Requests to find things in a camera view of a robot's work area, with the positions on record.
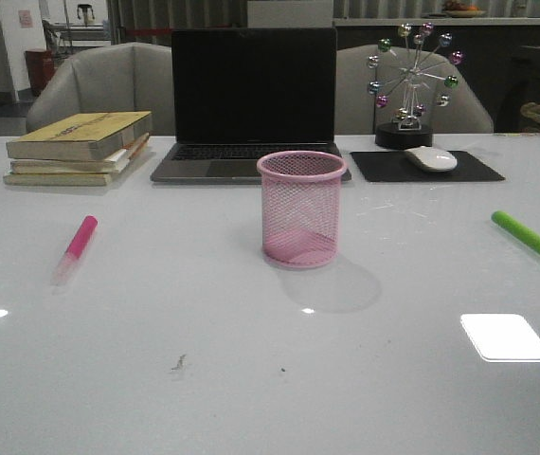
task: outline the chair backrest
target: chair backrest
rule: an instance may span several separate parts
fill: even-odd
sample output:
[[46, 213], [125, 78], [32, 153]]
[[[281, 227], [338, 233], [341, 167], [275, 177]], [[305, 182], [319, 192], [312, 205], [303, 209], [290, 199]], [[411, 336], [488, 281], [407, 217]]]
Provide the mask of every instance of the chair backrest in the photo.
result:
[[127, 43], [84, 50], [58, 69], [27, 114], [27, 129], [79, 112], [153, 112], [153, 134], [174, 135], [171, 48]]
[[[379, 55], [380, 64], [375, 70], [368, 67], [368, 57]], [[432, 66], [431, 74], [444, 78], [457, 76], [458, 87], [446, 88], [442, 81], [426, 78], [427, 87], [419, 90], [420, 102], [426, 106], [423, 118], [435, 133], [491, 133], [494, 129], [491, 116], [482, 106], [474, 92], [458, 70], [442, 55], [431, 54], [423, 67]], [[390, 103], [376, 108], [368, 86], [372, 80], [387, 82], [396, 78], [400, 68], [407, 62], [407, 49], [393, 47], [381, 53], [377, 45], [362, 45], [337, 51], [337, 77], [335, 87], [335, 133], [337, 135], [368, 135], [373, 127], [390, 122], [394, 111], [403, 100], [403, 84], [390, 93]], [[435, 104], [437, 96], [448, 94], [451, 101], [445, 107]]]

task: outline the pink highlighter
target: pink highlighter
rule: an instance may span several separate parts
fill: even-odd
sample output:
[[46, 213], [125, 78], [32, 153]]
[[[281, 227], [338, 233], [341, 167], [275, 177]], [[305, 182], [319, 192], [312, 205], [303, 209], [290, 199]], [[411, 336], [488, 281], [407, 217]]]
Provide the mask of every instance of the pink highlighter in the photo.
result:
[[70, 242], [70, 245], [68, 245], [68, 248], [60, 259], [60, 263], [55, 268], [51, 284], [61, 286], [68, 282], [77, 261], [81, 257], [97, 225], [98, 220], [95, 216], [87, 215], [84, 217], [81, 227], [77, 230], [72, 242]]

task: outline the black base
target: black base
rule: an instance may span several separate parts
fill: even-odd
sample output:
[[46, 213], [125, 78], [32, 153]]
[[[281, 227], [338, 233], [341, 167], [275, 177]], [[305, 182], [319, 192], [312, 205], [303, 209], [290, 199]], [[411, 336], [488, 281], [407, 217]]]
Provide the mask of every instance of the black base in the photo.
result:
[[375, 143], [392, 150], [432, 146], [432, 128], [422, 125], [421, 130], [399, 130], [398, 123], [384, 123], [375, 129]]

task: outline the black mouse pad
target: black mouse pad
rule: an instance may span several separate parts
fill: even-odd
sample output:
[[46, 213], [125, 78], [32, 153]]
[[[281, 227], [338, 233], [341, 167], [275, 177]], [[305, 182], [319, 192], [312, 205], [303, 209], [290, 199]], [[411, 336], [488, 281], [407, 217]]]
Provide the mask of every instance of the black mouse pad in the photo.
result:
[[351, 156], [368, 182], [496, 182], [504, 177], [467, 152], [450, 150], [458, 166], [446, 173], [423, 171], [402, 150], [352, 152]]

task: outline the white table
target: white table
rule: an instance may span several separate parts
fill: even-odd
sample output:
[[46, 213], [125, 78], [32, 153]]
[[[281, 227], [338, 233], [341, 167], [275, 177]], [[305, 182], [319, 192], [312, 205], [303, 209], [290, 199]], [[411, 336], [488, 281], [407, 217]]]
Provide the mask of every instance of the white table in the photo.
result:
[[[540, 363], [489, 363], [459, 323], [515, 313], [540, 336], [540, 136], [436, 136], [489, 183], [342, 190], [340, 254], [261, 255], [256, 186], [155, 186], [172, 144], [108, 188], [6, 187], [0, 137], [0, 455], [540, 454]], [[52, 269], [86, 214], [70, 284]]]

